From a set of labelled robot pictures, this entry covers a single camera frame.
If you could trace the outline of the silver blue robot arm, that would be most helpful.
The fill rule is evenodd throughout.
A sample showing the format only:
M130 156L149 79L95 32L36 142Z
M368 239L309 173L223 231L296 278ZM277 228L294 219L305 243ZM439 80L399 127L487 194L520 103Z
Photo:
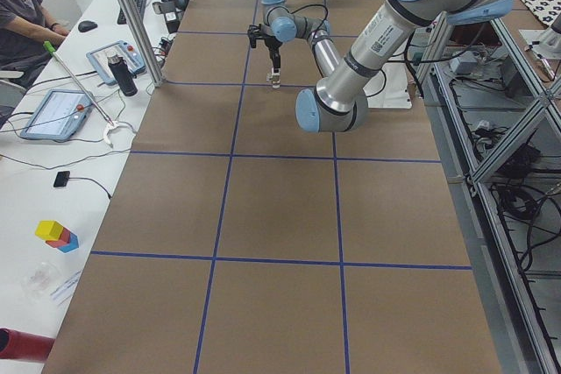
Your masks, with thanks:
M344 132L366 119L365 85L382 69L394 52L413 34L444 13L451 25L486 22L508 14L514 0L384 0L345 56L330 38L330 28L317 18L290 12L286 0L261 0L262 29L281 43L306 40L315 53L322 79L302 90L295 114L308 132Z

